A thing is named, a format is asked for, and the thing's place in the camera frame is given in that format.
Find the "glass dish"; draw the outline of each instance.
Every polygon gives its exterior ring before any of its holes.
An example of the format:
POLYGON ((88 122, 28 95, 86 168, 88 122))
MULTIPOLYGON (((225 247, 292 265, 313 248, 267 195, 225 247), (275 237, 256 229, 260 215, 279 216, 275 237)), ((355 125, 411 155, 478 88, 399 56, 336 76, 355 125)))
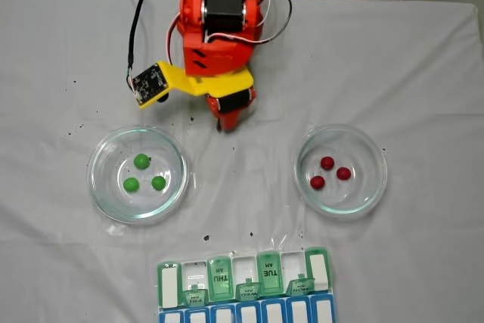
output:
POLYGON ((306 203, 318 212, 337 219, 354 219, 374 208, 386 187, 386 161, 378 146, 361 130, 331 124, 310 132, 293 161, 297 188, 306 203), (322 157, 332 157, 331 170, 321 168, 322 157), (336 176, 338 168, 349 168, 347 181, 336 176), (309 181, 321 175, 326 183, 315 190, 309 181))
POLYGON ((181 146, 163 130, 149 126, 118 129, 96 147, 88 165, 88 186, 94 202, 111 219, 130 224, 156 222, 182 198, 188 185, 188 162, 181 146), (146 154, 150 165, 135 167, 138 154, 146 154), (162 176, 166 186, 157 191, 151 185, 162 176), (123 182, 139 180, 136 192, 125 191, 123 182))

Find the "black cable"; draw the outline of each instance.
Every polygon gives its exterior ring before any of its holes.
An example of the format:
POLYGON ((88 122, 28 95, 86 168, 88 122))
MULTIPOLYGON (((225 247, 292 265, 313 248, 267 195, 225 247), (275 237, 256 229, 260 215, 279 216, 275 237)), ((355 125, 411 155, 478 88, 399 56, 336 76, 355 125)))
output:
POLYGON ((133 24, 131 25, 131 32, 129 33, 129 51, 128 51, 128 70, 132 69, 133 62, 135 61, 134 47, 135 47, 135 31, 138 25, 139 14, 141 13, 141 6, 144 0, 138 0, 138 5, 136 6, 135 17, 133 18, 133 24))

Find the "table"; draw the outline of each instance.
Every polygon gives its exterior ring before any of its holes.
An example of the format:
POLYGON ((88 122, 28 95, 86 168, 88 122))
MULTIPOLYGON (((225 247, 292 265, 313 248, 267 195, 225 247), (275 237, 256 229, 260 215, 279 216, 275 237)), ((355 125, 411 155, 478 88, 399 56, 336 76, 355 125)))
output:
MULTIPOLYGON (((165 259, 312 245, 330 252, 341 322, 482 321, 474 6, 294 0, 285 33, 250 63, 252 115, 219 134, 202 98, 137 108, 125 84, 136 2, 0 0, 2 321, 155 322, 165 259), (170 132, 191 159, 186 200, 150 228, 103 217, 85 182, 101 138, 136 123, 170 132), (330 221, 296 192, 293 152, 325 123, 363 129, 384 150, 389 183, 366 219, 330 221)), ((145 0, 135 73, 164 57, 177 4, 145 0)), ((274 2, 265 34, 286 11, 274 2)), ((180 64, 179 36, 172 53, 180 64)))

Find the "red candy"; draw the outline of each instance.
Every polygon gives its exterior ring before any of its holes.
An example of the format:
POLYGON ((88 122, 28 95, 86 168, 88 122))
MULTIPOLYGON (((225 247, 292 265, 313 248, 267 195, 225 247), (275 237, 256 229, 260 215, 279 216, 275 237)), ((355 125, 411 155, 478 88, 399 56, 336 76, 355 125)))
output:
POLYGON ((321 177, 320 175, 317 175, 316 177, 312 177, 311 181, 309 182, 311 187, 313 187, 314 189, 323 188, 325 183, 326 182, 324 181, 324 178, 321 177))
POLYGON ((329 170, 334 167, 334 159, 332 157, 324 157, 321 159, 321 168, 329 170))
POLYGON ((336 172, 336 177, 338 177, 342 181, 347 181, 348 179, 351 178, 351 170, 342 166, 341 168, 338 168, 336 172))

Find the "green candy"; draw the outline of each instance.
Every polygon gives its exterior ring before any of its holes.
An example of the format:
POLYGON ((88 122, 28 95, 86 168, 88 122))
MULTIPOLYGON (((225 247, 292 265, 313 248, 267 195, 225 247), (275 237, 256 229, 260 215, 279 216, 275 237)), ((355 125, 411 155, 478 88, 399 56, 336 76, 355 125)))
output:
POLYGON ((146 154, 138 154, 135 157, 135 167, 138 169, 146 169, 150 165, 150 158, 146 154))
POLYGON ((128 178, 124 181, 123 187, 126 192, 136 192, 139 189, 139 182, 136 178, 128 178))
POLYGON ((162 191, 166 187, 166 180, 164 177, 157 176, 151 180, 151 185, 157 191, 162 191))

